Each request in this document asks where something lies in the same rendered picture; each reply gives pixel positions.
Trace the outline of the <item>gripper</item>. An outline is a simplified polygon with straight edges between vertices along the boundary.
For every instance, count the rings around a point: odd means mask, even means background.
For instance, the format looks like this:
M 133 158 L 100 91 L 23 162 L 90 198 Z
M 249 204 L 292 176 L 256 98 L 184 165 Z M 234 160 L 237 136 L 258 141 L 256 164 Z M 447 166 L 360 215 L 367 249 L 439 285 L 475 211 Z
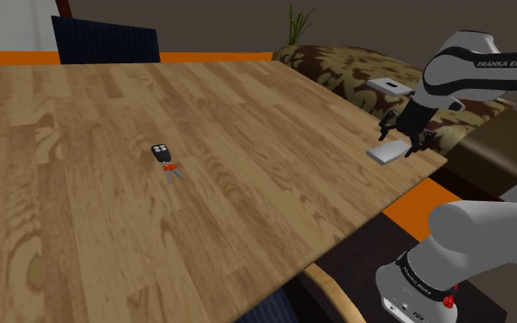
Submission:
M 410 138 L 411 147 L 405 153 L 405 157 L 410 157 L 412 153 L 419 150 L 426 150 L 436 136 L 436 132 L 425 129 L 425 127 L 436 112 L 437 108 L 429 108 L 410 99 L 399 116 L 396 111 L 391 110 L 382 117 L 378 123 L 380 126 L 378 140 L 382 141 L 391 129 L 397 127 L 399 132 Z M 389 124 L 391 120 L 395 119 L 396 125 Z

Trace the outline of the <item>grey flat phone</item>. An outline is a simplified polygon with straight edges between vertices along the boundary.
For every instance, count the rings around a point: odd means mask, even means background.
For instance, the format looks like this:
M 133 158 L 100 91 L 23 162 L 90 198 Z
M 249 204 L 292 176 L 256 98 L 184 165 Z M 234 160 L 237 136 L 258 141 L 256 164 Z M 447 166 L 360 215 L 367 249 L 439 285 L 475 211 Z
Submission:
M 386 165 L 405 155 L 411 145 L 404 140 L 394 140 L 368 150 L 365 154 L 380 165 Z

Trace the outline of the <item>brown patterned sofa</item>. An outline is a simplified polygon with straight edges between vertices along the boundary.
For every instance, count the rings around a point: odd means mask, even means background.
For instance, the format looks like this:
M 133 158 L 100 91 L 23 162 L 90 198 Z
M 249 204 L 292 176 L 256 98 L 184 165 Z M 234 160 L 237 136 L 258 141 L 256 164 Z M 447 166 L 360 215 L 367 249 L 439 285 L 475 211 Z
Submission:
M 436 132 L 427 149 L 447 159 L 433 173 L 435 182 L 463 199 L 517 197 L 517 110 L 511 102 L 501 97 L 479 102 L 427 95 L 421 87 L 421 70 L 360 47 L 286 45 L 273 59 L 363 109 L 378 122 L 391 110 L 399 116 L 410 99 L 437 108 L 425 127 Z M 389 124 L 396 125 L 396 119 Z

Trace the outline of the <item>green potted plant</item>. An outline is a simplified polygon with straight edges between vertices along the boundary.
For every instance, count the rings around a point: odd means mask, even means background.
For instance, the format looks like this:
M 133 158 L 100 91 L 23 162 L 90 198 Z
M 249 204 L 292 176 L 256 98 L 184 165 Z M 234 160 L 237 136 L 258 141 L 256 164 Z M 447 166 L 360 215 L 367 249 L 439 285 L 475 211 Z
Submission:
M 289 4 L 289 26 L 286 45 L 298 45 L 301 36 L 312 25 L 309 18 L 314 11 L 315 8 L 312 8 L 308 13 L 304 11 L 295 13 L 292 4 Z

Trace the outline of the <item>wooden chair with blue seat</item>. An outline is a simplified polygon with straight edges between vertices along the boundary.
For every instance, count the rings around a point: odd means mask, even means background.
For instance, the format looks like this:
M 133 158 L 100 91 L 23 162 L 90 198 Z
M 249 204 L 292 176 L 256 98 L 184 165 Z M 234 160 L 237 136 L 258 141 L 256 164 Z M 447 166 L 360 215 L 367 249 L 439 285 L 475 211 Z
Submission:
M 366 323 L 352 300 L 312 263 L 233 323 Z

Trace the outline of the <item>black key fob with keys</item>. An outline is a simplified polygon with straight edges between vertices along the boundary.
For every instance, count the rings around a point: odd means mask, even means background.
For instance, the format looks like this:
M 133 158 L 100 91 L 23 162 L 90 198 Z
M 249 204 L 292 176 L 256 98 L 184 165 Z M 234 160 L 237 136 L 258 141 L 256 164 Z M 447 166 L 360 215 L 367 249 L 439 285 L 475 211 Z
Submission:
M 166 173 L 167 183 L 171 182 L 171 174 L 173 173 L 178 178 L 183 178 L 183 175 L 178 169 L 178 166 L 172 163 L 172 155 L 166 144 L 160 143 L 151 146 L 151 152 L 157 162 L 163 165 Z

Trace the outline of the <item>dark blue chair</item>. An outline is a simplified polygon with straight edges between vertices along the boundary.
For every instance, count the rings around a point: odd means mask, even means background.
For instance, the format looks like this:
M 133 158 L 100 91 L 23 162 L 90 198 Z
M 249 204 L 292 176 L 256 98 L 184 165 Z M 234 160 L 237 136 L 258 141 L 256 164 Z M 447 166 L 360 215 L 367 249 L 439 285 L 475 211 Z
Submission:
M 157 31 L 51 17 L 61 64 L 160 62 Z

